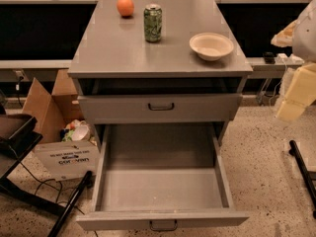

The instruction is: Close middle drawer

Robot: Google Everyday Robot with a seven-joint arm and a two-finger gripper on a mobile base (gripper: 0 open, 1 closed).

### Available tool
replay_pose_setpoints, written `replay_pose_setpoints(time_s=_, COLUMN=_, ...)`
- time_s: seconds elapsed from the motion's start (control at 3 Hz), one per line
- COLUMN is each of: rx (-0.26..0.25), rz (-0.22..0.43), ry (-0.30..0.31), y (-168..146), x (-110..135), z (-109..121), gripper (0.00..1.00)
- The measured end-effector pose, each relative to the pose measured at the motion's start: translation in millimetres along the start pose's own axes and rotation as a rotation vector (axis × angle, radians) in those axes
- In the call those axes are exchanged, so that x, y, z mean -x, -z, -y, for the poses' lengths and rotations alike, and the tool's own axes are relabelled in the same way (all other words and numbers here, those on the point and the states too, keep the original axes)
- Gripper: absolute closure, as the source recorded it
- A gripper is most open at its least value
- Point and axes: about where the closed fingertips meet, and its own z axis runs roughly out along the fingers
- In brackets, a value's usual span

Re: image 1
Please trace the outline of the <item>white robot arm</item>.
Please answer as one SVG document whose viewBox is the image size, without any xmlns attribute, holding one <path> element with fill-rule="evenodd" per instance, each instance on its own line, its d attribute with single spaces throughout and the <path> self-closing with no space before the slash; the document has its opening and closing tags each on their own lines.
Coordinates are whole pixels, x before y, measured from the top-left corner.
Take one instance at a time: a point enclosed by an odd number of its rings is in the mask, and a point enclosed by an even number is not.
<svg viewBox="0 0 316 237">
<path fill-rule="evenodd" d="M 271 44 L 292 47 L 292 54 L 303 64 L 292 74 L 276 111 L 283 121 L 294 121 L 316 101 L 316 0 L 312 0 L 298 18 L 274 35 Z"/>
</svg>

